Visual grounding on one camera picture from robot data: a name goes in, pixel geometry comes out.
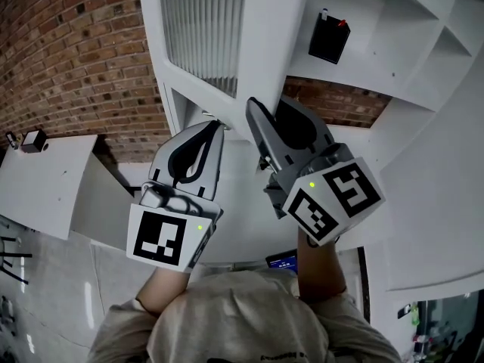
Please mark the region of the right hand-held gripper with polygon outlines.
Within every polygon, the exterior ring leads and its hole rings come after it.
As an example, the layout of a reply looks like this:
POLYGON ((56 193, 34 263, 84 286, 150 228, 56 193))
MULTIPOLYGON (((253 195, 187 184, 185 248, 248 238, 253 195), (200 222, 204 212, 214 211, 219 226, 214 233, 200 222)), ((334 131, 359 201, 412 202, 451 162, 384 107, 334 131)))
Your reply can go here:
POLYGON ((273 116, 250 97, 246 118, 260 157, 276 172, 265 193, 277 217, 291 217, 317 245, 335 240, 385 202, 363 157, 334 143, 324 120, 300 102, 282 95, 273 116), (284 169, 318 152, 299 171, 284 169))

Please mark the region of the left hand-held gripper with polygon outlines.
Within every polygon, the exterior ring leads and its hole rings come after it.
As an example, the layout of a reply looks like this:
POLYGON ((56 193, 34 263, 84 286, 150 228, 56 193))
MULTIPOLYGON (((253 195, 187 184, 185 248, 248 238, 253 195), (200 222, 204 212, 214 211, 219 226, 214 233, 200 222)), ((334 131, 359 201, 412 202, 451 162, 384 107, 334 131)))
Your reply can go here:
POLYGON ((213 202, 225 131, 199 123, 170 138, 156 152, 141 200, 132 204, 126 242, 130 259, 189 273, 223 214, 213 202))

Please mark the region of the glass cabinet door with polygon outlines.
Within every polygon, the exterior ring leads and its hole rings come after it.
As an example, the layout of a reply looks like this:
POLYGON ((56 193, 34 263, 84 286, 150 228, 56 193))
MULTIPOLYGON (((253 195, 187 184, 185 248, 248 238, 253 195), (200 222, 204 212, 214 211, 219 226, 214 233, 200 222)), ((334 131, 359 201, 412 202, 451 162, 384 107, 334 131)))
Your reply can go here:
POLYGON ((251 139, 247 101, 274 112, 306 0, 141 0, 169 130, 218 119, 251 139))

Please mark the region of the person's right forearm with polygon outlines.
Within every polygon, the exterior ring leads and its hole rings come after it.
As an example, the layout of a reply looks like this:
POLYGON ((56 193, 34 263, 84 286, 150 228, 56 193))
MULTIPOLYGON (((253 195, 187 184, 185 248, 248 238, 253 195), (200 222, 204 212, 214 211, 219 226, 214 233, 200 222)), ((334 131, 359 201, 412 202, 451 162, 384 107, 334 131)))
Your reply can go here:
POLYGON ((346 290, 335 242, 317 245, 300 228, 297 241, 299 298, 308 304, 330 299, 346 290))

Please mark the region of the person's left forearm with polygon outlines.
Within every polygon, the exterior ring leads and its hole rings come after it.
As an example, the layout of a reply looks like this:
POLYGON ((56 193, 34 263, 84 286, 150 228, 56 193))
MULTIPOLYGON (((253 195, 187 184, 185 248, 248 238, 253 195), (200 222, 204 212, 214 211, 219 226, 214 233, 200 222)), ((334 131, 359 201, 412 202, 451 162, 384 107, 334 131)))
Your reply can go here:
POLYGON ((139 290, 136 300, 143 308, 155 316, 160 316, 164 309, 188 286, 188 273, 156 268, 139 290))

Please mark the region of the white desk with shelves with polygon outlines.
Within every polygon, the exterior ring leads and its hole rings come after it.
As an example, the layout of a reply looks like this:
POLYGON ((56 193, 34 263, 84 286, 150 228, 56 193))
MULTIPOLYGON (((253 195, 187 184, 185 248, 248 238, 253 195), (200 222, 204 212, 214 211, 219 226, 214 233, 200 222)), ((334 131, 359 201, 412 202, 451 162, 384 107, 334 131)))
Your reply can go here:
POLYGON ((484 0, 306 0, 287 75, 389 95, 369 129, 335 137, 378 171, 443 107, 484 46, 484 0), (308 54, 323 8, 351 29, 338 64, 308 54))

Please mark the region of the grey metal object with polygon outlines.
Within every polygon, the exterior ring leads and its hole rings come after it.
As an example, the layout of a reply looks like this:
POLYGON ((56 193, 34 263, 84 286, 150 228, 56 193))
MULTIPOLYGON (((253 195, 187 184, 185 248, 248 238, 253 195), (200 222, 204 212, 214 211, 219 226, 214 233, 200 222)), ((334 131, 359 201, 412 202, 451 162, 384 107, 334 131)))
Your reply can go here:
POLYGON ((202 114, 202 116, 206 117, 210 121, 216 121, 216 122, 218 122, 220 125, 223 126, 223 128, 224 128, 225 131, 230 131, 231 130, 231 127, 230 126, 228 126, 227 124, 223 123, 219 118, 217 118, 216 116, 214 116, 210 112, 207 112, 207 111, 203 110, 201 114, 202 114))

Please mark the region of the black pen holder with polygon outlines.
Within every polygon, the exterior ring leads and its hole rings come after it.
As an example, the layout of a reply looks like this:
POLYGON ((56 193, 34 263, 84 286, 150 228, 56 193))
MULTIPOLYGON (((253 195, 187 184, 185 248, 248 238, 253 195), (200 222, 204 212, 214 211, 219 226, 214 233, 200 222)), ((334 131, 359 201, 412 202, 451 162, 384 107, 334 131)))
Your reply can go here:
POLYGON ((349 25, 346 28, 337 26, 340 21, 330 15, 326 20, 322 20, 321 12, 318 14, 309 43, 309 55, 338 64, 351 33, 349 25))

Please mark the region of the black device with lit screen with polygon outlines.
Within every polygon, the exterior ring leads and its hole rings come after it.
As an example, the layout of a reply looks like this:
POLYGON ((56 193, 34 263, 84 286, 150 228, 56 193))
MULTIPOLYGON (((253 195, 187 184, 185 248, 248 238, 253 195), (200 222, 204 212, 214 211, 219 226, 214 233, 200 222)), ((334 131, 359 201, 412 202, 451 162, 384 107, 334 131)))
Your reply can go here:
POLYGON ((287 269, 293 271, 294 273, 298 272, 297 250, 289 250, 287 252, 267 256, 265 261, 269 268, 287 269))

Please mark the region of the plain white side table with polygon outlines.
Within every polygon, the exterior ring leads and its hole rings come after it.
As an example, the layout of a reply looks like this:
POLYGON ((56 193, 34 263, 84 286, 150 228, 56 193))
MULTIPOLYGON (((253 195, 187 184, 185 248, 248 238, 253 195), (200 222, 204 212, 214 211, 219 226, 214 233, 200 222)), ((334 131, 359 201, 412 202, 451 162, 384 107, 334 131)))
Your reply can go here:
POLYGON ((8 149, 0 216, 62 240, 76 232, 124 250, 133 197, 94 155, 97 139, 50 138, 41 153, 8 149))

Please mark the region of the dark box with white top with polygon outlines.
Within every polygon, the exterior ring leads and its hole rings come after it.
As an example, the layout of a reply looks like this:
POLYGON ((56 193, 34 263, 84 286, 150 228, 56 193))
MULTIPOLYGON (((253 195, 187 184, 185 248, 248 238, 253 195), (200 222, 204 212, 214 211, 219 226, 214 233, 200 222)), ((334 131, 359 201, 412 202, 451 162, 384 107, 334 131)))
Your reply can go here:
POLYGON ((26 154, 39 153, 42 151, 46 140, 47 135, 41 129, 27 132, 20 149, 26 154))

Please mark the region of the person's light shirt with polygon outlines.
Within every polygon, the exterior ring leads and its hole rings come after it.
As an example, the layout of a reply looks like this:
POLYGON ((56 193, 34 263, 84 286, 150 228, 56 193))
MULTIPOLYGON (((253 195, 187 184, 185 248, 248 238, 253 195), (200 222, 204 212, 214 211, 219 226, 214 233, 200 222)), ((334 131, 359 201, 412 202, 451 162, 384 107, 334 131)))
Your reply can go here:
POLYGON ((110 307, 86 363, 402 363, 348 293, 307 304, 286 270, 190 284, 159 316, 110 307))

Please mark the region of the black metal chair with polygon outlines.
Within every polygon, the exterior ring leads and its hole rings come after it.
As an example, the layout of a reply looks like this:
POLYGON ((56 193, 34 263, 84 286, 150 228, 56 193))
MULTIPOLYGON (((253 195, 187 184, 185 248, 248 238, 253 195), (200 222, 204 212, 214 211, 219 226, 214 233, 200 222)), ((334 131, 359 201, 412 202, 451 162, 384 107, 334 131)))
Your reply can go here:
POLYGON ((11 271, 13 263, 9 259, 19 259, 20 261, 25 261, 26 259, 33 258, 32 253, 18 253, 14 251, 7 251, 6 243, 17 242, 15 238, 0 236, 0 272, 13 278, 16 281, 24 285, 28 285, 29 282, 24 277, 16 275, 11 271))

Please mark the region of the black framed glass window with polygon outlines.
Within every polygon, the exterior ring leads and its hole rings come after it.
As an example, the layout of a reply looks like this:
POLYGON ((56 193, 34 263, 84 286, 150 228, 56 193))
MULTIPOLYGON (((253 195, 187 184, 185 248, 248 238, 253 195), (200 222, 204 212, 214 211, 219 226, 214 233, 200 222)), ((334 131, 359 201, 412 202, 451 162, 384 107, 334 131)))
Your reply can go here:
POLYGON ((417 327, 410 313, 398 319, 405 330, 398 338, 403 363, 484 363, 484 289, 417 303, 417 327), (414 343, 415 334, 430 335, 433 341, 414 343))

